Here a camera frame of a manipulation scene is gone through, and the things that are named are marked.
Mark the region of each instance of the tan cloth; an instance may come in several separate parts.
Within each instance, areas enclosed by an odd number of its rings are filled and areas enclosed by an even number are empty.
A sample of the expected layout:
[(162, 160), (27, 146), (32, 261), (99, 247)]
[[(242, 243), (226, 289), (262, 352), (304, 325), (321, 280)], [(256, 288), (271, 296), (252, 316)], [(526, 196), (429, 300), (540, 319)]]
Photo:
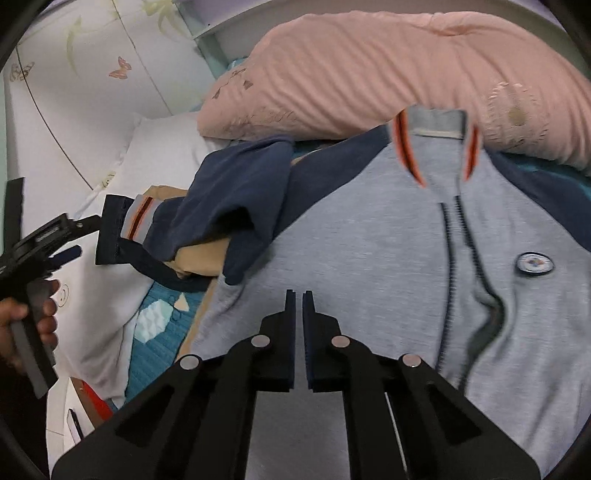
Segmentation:
[[(157, 200), (184, 197), (186, 194), (186, 190), (168, 187), (166, 185), (151, 186), (144, 193), (144, 195)], [(164, 264), (176, 271), (181, 278), (191, 273), (205, 277), (217, 277), (222, 273), (229, 243), (229, 238), (220, 238), (219, 240), (206, 244), (182, 247), (178, 250), (174, 260), (164, 262)]]
[(203, 318), (203, 315), (205, 315), (205, 312), (209, 308), (209, 303), (211, 302), (211, 299), (213, 297), (213, 292), (216, 288), (216, 285), (217, 285), (217, 278), (214, 278), (209, 283), (207, 291), (205, 292), (205, 295), (203, 296), (203, 300), (201, 301), (201, 305), (199, 306), (199, 308), (195, 312), (195, 317), (193, 318), (193, 323), (191, 324), (191, 328), (189, 329), (189, 332), (187, 333), (187, 336), (185, 337), (185, 340), (184, 340), (183, 344), (181, 345), (181, 348), (178, 349), (177, 360), (179, 358), (181, 358), (183, 355), (188, 355), (189, 353), (191, 353), (191, 344), (193, 343), (193, 340), (195, 340), (195, 337), (197, 336), (197, 333), (199, 332), (199, 325), (201, 324), (201, 319)]

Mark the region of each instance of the human hand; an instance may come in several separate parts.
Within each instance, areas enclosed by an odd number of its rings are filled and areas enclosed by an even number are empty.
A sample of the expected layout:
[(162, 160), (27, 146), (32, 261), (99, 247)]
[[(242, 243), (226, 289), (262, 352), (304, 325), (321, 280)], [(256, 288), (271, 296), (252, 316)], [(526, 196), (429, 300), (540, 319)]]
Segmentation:
[[(59, 281), (51, 280), (51, 295), (57, 292), (59, 288)], [(44, 316), (37, 323), (37, 331), (39, 332), (41, 341), (45, 345), (49, 345), (52, 349), (55, 349), (57, 346), (57, 335), (54, 333), (57, 328), (57, 322), (54, 318), (56, 311), (56, 302), (52, 299), (47, 299), (43, 304)], [(21, 321), (27, 316), (27, 313), (28, 307), (22, 303), (18, 303), (14, 299), (0, 301), (0, 356), (20, 373), (24, 372), (24, 368), (12, 341), (10, 324)]]

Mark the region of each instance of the navy fabric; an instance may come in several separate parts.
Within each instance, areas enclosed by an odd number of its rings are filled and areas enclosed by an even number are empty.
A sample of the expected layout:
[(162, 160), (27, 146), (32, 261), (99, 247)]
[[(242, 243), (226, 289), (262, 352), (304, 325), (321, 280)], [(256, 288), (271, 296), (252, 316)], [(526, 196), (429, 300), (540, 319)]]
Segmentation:
[(291, 137), (277, 135), (209, 154), (187, 196), (165, 200), (156, 209), (144, 248), (164, 262), (181, 247), (234, 232), (226, 256), (231, 265), (228, 274), (243, 271), (251, 260), (248, 255), (233, 255), (232, 244), (245, 242), (264, 249), (271, 243), (293, 147)]
[(581, 247), (591, 252), (591, 200), (581, 186), (582, 181), (588, 180), (580, 174), (575, 180), (547, 171), (519, 168), (516, 160), (539, 160), (526, 155), (487, 153), (507, 180), (546, 210)]
[(273, 238), (316, 202), (353, 180), (389, 142), (381, 125), (302, 158), (291, 168)]
[(331, 147), (313, 151), (292, 166), (285, 195), (277, 199), (281, 202), (278, 203), (281, 210), (271, 240), (260, 242), (248, 231), (232, 234), (223, 268), (226, 283), (240, 283), (246, 270), (277, 235), (316, 202), (353, 180), (388, 143), (385, 127), (376, 127)]
[(206, 291), (210, 277), (191, 275), (179, 278), (172, 268), (151, 257), (140, 244), (119, 236), (125, 214), (133, 202), (130, 198), (118, 195), (107, 195), (105, 198), (96, 244), (96, 265), (131, 264), (141, 274), (171, 290), (188, 293)]

